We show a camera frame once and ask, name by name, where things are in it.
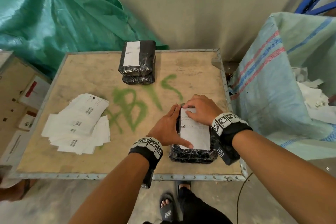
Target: black wrapped package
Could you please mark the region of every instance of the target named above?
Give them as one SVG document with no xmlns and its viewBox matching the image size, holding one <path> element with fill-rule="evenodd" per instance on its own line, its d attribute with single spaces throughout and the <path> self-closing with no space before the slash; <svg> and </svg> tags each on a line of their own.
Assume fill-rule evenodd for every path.
<svg viewBox="0 0 336 224">
<path fill-rule="evenodd" d="M 176 120 L 176 131 L 178 132 L 178 134 L 180 134 L 180 120 L 181 120 L 181 110 Z M 214 144 L 217 139 L 214 134 L 215 132 L 212 130 L 211 127 L 209 127 L 209 133 L 210 133 L 210 150 L 181 149 L 179 145 L 173 144 L 169 152 L 170 160 L 181 163 L 200 163 L 200 164 L 210 164 L 214 162 L 218 157 L 218 153 L 214 149 Z"/>
<path fill-rule="evenodd" d="M 126 42 L 121 53 L 118 71 L 124 76 L 145 76 L 153 73 L 155 41 Z"/>
<path fill-rule="evenodd" d="M 155 73 L 152 72 L 145 76 L 124 76 L 123 75 L 123 82 L 129 85 L 134 84 L 141 84 L 141 85 L 147 85 L 152 84 L 155 82 Z"/>
</svg>

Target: person's right hand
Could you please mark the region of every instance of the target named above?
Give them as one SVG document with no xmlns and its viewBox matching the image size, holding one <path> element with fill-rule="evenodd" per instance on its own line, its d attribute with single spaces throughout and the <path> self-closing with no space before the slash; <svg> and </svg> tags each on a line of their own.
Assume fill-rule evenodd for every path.
<svg viewBox="0 0 336 224">
<path fill-rule="evenodd" d="M 192 113 L 190 111 L 185 112 L 189 118 L 207 126 L 211 126 L 212 121 L 218 115 L 223 113 L 215 102 L 213 102 L 212 99 L 208 99 L 205 95 L 193 95 L 192 98 L 183 105 L 183 108 L 187 107 L 196 108 L 196 113 Z"/>
</svg>

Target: gray floor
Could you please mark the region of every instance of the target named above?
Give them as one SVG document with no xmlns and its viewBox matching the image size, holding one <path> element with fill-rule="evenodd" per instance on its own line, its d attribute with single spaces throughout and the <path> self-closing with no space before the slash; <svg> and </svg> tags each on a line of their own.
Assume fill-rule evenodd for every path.
<svg viewBox="0 0 336 224">
<path fill-rule="evenodd" d="M 313 161 L 336 175 L 336 159 Z M 1 223 L 67 223 L 88 194 L 99 184 L 90 180 L 40 180 L 18 202 L 0 202 Z M 236 223 L 237 196 L 242 182 L 194 182 L 192 191 Z M 160 223 L 158 200 L 166 190 L 175 194 L 174 182 L 153 181 L 149 190 L 141 189 L 129 224 L 146 220 Z M 253 175 L 243 188 L 239 203 L 240 224 L 294 224 L 296 221 L 275 201 Z"/>
</svg>

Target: light blue sack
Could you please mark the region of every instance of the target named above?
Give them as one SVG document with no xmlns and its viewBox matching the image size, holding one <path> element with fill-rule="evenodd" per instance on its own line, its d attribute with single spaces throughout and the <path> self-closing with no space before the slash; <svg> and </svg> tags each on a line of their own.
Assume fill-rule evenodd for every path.
<svg viewBox="0 0 336 224">
<path fill-rule="evenodd" d="M 336 125 L 312 120 L 291 67 L 336 94 L 336 19 L 271 14 L 229 82 L 234 112 L 254 131 L 310 160 L 336 156 Z"/>
</svg>

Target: pile of paper labels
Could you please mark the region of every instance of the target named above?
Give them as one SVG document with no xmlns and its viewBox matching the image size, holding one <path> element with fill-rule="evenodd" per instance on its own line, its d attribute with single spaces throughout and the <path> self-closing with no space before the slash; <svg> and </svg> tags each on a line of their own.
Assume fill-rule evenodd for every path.
<svg viewBox="0 0 336 224">
<path fill-rule="evenodd" d="M 108 105 L 105 99 L 81 94 L 59 114 L 49 115 L 42 136 L 58 151 L 93 154 L 96 146 L 110 142 L 109 121 L 101 117 Z"/>
<path fill-rule="evenodd" d="M 310 118 L 336 124 L 336 106 L 329 105 L 328 97 L 318 88 L 324 82 L 321 79 L 311 82 L 306 67 L 295 67 L 292 71 Z"/>
</svg>

